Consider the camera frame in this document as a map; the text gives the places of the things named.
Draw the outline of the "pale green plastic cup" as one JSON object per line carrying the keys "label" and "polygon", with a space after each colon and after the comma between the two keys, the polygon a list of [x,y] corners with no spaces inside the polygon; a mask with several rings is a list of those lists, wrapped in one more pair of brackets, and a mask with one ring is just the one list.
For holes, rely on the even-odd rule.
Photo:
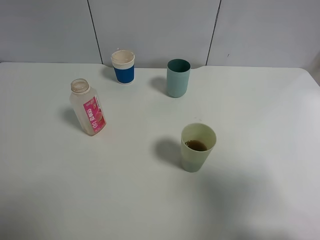
{"label": "pale green plastic cup", "polygon": [[190,173],[201,169],[217,142],[216,133],[206,124],[191,123],[181,132],[181,165]]}

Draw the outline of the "clear bottle with pink label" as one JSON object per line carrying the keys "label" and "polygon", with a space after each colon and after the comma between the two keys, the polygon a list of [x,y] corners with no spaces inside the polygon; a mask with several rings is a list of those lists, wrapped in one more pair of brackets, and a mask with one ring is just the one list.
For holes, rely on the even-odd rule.
{"label": "clear bottle with pink label", "polygon": [[96,135],[107,124],[97,91],[83,78],[73,80],[70,89],[69,100],[80,126],[87,135]]}

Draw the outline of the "teal plastic cup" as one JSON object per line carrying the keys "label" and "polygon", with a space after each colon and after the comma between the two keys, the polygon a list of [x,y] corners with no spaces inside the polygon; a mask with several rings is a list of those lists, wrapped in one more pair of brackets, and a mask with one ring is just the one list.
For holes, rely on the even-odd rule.
{"label": "teal plastic cup", "polygon": [[188,89],[191,64],[184,59],[172,59],[167,63],[166,90],[170,97],[180,98]]}

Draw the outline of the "blue and white paper cup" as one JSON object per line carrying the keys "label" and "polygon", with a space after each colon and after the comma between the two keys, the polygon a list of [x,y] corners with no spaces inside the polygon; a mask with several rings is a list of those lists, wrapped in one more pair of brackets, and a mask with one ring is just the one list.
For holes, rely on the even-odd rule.
{"label": "blue and white paper cup", "polygon": [[111,62],[117,81],[128,85],[135,79],[135,54],[130,50],[119,49],[111,55]]}

